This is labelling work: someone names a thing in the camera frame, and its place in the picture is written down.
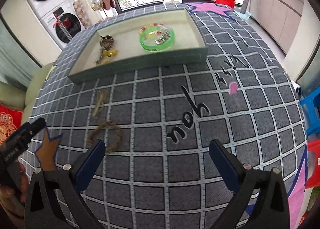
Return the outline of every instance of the purple star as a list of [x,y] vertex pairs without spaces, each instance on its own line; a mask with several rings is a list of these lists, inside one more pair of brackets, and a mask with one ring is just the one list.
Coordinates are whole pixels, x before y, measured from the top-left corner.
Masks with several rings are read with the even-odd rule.
[[232,9],[226,8],[223,6],[218,6],[215,3],[185,3],[185,4],[196,7],[191,12],[213,12],[215,14],[234,20],[230,15],[227,14],[227,12],[232,12],[233,11]]

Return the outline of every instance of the blue plastic stool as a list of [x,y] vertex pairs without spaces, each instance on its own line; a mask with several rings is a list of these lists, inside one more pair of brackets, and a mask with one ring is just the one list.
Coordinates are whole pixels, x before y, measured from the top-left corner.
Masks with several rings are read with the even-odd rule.
[[305,105],[304,110],[309,121],[309,128],[307,129],[307,136],[313,133],[320,133],[320,87],[315,89],[311,94],[305,97],[300,102],[301,106]]

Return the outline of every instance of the dryer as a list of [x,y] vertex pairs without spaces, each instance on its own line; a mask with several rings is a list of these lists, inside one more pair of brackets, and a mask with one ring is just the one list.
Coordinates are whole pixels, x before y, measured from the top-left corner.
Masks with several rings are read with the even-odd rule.
[[57,8],[51,10],[40,20],[53,40],[61,49],[63,49],[70,40],[63,33],[59,25],[55,24],[57,19],[54,15],[59,17],[60,21],[63,23],[71,37],[74,37],[78,32],[84,30],[84,26],[76,16],[73,6],[67,1],[60,4]]

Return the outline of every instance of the pink shape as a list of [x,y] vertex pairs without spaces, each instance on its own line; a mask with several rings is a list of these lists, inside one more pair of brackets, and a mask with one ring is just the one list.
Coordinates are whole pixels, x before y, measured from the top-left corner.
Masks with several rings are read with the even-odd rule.
[[237,91],[238,91],[238,84],[237,84],[237,82],[231,82],[230,84],[229,84],[229,89],[230,89],[230,91],[229,91],[229,94],[230,95],[233,95],[233,94],[235,94]]
[[300,173],[298,174],[298,180],[293,188],[289,198],[289,211],[290,211],[290,229],[293,229],[303,202],[304,197],[304,191],[305,191],[305,181],[306,181],[306,171],[304,169],[305,160],[303,160],[302,168],[300,170]]
[[223,17],[233,19],[227,12],[232,12],[233,9],[216,5],[215,3],[185,3],[187,5],[194,6],[191,12],[213,12]]

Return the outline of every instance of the orange star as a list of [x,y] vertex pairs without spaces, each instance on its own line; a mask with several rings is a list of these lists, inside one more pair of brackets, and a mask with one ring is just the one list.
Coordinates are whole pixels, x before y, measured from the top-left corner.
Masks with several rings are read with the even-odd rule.
[[61,141],[62,134],[55,138],[50,138],[47,127],[44,129],[44,137],[41,146],[35,151],[35,154],[40,162],[41,168],[44,171],[56,170],[55,156],[58,145]]

